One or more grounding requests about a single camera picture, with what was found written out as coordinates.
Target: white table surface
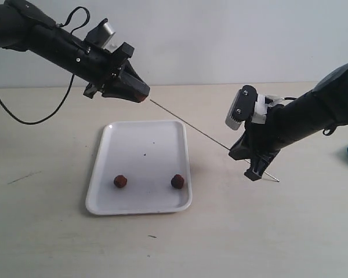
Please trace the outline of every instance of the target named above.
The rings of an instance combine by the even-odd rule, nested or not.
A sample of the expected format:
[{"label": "white table surface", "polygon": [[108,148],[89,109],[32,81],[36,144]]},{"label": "white table surface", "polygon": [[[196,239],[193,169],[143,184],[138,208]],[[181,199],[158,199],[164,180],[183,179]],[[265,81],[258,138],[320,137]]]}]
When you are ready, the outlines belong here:
[{"label": "white table surface", "polygon": [[[313,85],[255,86],[299,96]],[[151,98],[231,146],[242,130],[224,117],[240,86],[153,87]],[[148,100],[90,100],[82,91],[39,126],[0,107],[0,277],[348,277],[348,126],[281,151],[268,169],[280,183],[248,181],[246,162],[187,127],[188,210],[94,217],[84,204],[102,128],[174,117]],[[25,120],[47,115],[64,92],[0,90]]]}]

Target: metal rod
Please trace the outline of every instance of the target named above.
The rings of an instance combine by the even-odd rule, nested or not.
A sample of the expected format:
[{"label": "metal rod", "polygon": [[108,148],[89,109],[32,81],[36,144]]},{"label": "metal rod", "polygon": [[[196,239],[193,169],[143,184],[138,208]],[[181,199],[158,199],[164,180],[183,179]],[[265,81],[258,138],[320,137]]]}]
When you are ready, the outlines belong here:
[{"label": "metal rod", "polygon": [[[158,104],[156,101],[151,100],[151,99],[150,99],[150,101],[151,101],[153,104],[155,104],[156,106],[158,106],[158,107],[160,107],[161,109],[165,110],[167,113],[169,113],[169,114],[173,115],[174,117],[176,117],[177,119],[181,120],[183,123],[189,125],[189,126],[192,127],[194,130],[200,132],[203,136],[208,137],[210,140],[212,140],[213,142],[217,143],[218,145],[220,145],[220,146],[223,147],[224,149],[226,149],[226,150],[228,150],[228,151],[230,150],[230,148],[226,147],[226,146],[223,145],[221,142],[216,141],[214,138],[208,136],[206,133],[204,133],[203,131],[201,131],[201,130],[198,129],[197,127],[191,125],[191,124],[190,124],[189,122],[187,122],[186,120],[184,120],[184,119],[182,119],[181,117],[175,115],[172,111],[170,111],[169,109],[163,107],[161,104]],[[247,163],[251,164],[251,162],[248,161],[247,159],[244,159],[244,161],[246,161]],[[278,178],[273,177],[271,174],[269,174],[269,173],[267,173],[267,172],[264,172],[264,173],[265,173],[267,176],[269,176],[270,178],[274,179],[275,181],[280,182],[280,180],[279,180]]]}]

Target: white tray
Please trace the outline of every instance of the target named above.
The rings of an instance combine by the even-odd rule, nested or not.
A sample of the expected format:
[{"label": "white tray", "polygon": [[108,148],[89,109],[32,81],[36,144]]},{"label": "white tray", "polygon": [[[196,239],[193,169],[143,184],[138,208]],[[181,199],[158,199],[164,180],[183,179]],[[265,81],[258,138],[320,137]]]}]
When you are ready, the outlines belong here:
[{"label": "white tray", "polygon": [[[183,189],[171,186],[174,175]],[[128,184],[114,186],[124,175]],[[94,165],[86,208],[96,215],[174,213],[192,202],[184,124],[176,120],[115,122],[105,127]]]}]

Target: small round object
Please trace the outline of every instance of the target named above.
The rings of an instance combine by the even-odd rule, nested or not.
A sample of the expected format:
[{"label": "small round object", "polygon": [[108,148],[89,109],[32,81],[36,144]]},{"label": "small round object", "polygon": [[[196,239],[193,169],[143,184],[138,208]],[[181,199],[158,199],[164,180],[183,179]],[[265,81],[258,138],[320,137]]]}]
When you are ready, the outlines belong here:
[{"label": "small round object", "polygon": [[128,180],[123,175],[118,175],[114,179],[114,185],[117,188],[123,188],[128,183]]},{"label": "small round object", "polygon": [[182,189],[184,187],[184,178],[177,174],[172,178],[171,184],[176,189]]}]

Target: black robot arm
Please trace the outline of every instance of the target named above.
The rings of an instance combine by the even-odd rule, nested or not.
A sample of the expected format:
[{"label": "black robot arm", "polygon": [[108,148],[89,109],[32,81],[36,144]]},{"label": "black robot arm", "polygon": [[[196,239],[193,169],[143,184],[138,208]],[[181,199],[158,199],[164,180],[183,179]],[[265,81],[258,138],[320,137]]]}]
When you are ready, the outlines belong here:
[{"label": "black robot arm", "polygon": [[348,64],[286,106],[277,104],[273,97],[258,95],[252,86],[244,86],[226,123],[235,130],[242,121],[245,133],[229,155],[235,160],[250,159],[245,175],[256,181],[282,148],[317,131],[329,136],[338,126],[348,125]]},{"label": "black robot arm", "polygon": [[63,24],[56,24],[27,1],[6,0],[0,5],[0,47],[22,52],[30,50],[88,81],[84,95],[89,98],[98,91],[103,97],[136,103],[148,96],[150,88],[128,60],[134,48],[124,42],[112,53],[104,49],[114,34],[107,19],[91,30],[84,40],[62,27]]}]

